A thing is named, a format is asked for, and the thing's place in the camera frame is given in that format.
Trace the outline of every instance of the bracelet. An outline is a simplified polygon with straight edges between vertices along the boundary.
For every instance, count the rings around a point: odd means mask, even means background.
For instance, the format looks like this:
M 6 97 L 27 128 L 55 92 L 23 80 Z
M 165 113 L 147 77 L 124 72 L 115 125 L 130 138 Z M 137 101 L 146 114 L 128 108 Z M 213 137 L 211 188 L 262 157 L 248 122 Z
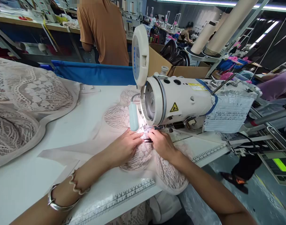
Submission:
M 59 184 L 53 184 L 48 192 L 47 195 L 47 199 L 48 199 L 48 204 L 51 208 L 53 208 L 56 211 L 62 211 L 62 212 L 67 212 L 69 210 L 71 210 L 73 207 L 75 207 L 75 205 L 78 203 L 78 201 L 80 199 L 78 199 L 74 204 L 70 205 L 70 206 L 59 206 L 58 204 L 55 203 L 55 198 L 52 198 L 52 190 L 55 189 L 56 186 L 58 186 Z
M 70 174 L 68 177 L 71 177 L 71 180 L 69 181 L 69 184 L 73 184 L 73 191 L 78 192 L 79 195 L 86 194 L 90 191 L 90 188 L 88 188 L 85 191 L 81 191 L 80 189 L 76 189 L 77 183 L 74 181 L 74 176 L 75 176 L 75 170 L 73 170 L 72 174 Z

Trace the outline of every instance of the silver bracelet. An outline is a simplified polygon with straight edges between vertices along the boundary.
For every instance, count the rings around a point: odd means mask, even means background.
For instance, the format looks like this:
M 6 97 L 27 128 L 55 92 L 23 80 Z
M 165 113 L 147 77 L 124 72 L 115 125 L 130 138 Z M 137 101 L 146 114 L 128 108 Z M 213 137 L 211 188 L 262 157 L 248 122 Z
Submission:
M 56 186 L 58 186 L 59 184 L 53 184 L 48 192 L 47 195 L 47 199 L 48 199 L 48 204 L 51 208 L 53 208 L 56 211 L 61 211 L 61 212 L 67 212 L 69 210 L 71 210 L 73 207 L 75 207 L 75 205 L 78 203 L 78 201 L 80 199 L 78 199 L 74 204 L 70 205 L 70 206 L 59 206 L 58 204 L 55 203 L 55 198 L 52 198 L 52 190 L 55 189 Z

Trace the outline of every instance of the lace bra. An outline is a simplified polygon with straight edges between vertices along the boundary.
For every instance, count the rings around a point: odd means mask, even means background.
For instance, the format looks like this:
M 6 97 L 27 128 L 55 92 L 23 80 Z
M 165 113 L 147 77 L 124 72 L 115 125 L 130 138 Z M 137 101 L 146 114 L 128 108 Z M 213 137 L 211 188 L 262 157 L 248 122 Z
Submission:
M 128 105 L 131 97 L 137 93 L 134 86 L 121 93 L 120 102 L 104 113 L 102 121 L 95 127 L 94 133 L 91 135 L 91 140 L 78 145 L 58 148 L 56 151 L 55 149 L 45 150 L 39 154 L 39 157 L 58 160 L 65 156 L 65 158 L 88 160 L 92 155 L 102 151 L 129 127 Z M 140 103 L 139 97 L 134 99 L 134 103 Z M 139 124 L 141 128 L 137 132 L 144 132 L 143 126 L 146 124 L 143 118 L 139 119 Z M 141 138 L 148 138 L 148 134 L 144 133 Z M 192 157 L 184 149 L 186 148 L 182 147 L 181 151 L 186 156 Z M 151 178 L 161 189 L 173 195 L 181 193 L 188 185 L 185 176 L 164 160 L 150 143 L 140 144 L 132 159 L 121 166 L 121 169 L 136 177 Z
M 0 166 L 37 145 L 48 122 L 76 105 L 80 84 L 0 58 Z

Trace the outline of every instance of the garment factory floor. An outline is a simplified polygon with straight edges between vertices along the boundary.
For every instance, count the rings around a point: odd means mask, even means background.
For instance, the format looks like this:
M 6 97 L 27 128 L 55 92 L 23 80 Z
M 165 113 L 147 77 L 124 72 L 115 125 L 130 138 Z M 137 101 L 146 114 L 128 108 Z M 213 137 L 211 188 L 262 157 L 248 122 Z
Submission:
M 286 186 L 279 185 L 263 164 L 248 181 L 248 195 L 219 175 L 219 171 L 230 172 L 238 161 L 239 158 L 231 153 L 216 159 L 203 169 L 221 181 L 243 203 L 258 225 L 286 225 Z M 217 215 L 191 185 L 179 197 L 194 225 L 221 224 Z

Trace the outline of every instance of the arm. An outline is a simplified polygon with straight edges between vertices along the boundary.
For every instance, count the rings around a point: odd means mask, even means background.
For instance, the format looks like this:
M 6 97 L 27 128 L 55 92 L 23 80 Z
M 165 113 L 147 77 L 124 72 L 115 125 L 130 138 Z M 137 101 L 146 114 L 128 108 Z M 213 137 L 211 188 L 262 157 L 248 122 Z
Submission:
M 220 182 L 178 151 L 168 134 L 151 130 L 148 135 L 158 154 L 186 176 L 200 197 L 218 215 L 223 225 L 256 225 L 240 201 Z
M 137 134 L 128 128 L 105 150 L 89 159 L 75 172 L 76 188 L 84 191 L 91 187 L 106 171 L 128 162 L 134 155 L 137 145 L 143 142 L 140 138 L 142 135 L 143 133 Z M 52 191 L 52 198 L 60 206 L 70 206 L 81 197 L 78 192 L 73 191 L 73 184 L 69 184 L 70 179 L 71 177 L 68 177 Z M 48 206 L 47 195 L 45 195 L 14 220 L 11 225 L 61 224 L 68 213 L 56 211 Z
M 191 42 L 191 41 L 192 41 L 192 40 L 190 40 L 190 38 L 189 38 L 189 33 L 188 33 L 188 32 L 186 33 L 186 38 L 187 38 L 187 41 L 188 41 L 188 42 Z
M 86 17 L 86 9 L 83 9 L 81 7 L 77 9 L 77 20 L 80 25 L 81 31 L 81 45 L 86 52 L 90 52 L 92 50 L 94 39 L 91 27 Z

